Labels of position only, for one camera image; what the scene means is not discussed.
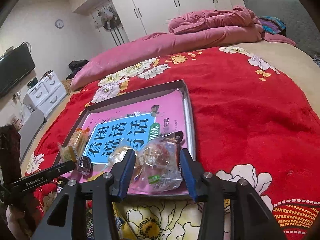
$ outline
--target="upholstered headboard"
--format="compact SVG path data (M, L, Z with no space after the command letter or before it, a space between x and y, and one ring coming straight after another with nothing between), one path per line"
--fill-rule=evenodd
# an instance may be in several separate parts
M257 16L273 16L287 26L287 37L309 56L320 57L320 33L299 0L244 0Z

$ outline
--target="clock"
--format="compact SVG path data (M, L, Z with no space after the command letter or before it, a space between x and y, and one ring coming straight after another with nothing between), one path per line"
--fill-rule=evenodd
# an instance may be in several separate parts
M58 29L62 29L64 27L63 21L62 20L57 20L55 23L56 27Z

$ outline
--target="green sticker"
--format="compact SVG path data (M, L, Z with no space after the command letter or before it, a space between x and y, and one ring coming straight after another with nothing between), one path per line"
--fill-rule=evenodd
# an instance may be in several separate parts
M149 184L155 184L160 180L160 176L159 175L155 175L155 176L150 176L148 177L148 181Z
M160 134L160 124L155 122L150 126L148 142L158 137L159 134Z

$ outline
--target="television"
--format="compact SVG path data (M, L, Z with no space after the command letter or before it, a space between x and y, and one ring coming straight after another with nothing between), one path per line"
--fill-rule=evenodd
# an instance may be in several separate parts
M0 59L0 98L29 75L35 67L25 43Z

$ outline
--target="silver screw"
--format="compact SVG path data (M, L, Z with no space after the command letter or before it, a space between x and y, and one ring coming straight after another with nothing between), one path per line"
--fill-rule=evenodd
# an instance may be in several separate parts
M75 179L69 180L68 181L68 185L69 186L74 186L77 183L77 181Z
M205 172L203 176L207 179L211 179L213 177L213 174L211 172Z
M106 172L102 175L105 179L110 179L112 177L112 174L110 172Z
M239 184L240 184L241 186L247 186L247 185L248 185L248 181L245 180L245 179L239 179L238 182L239 182Z

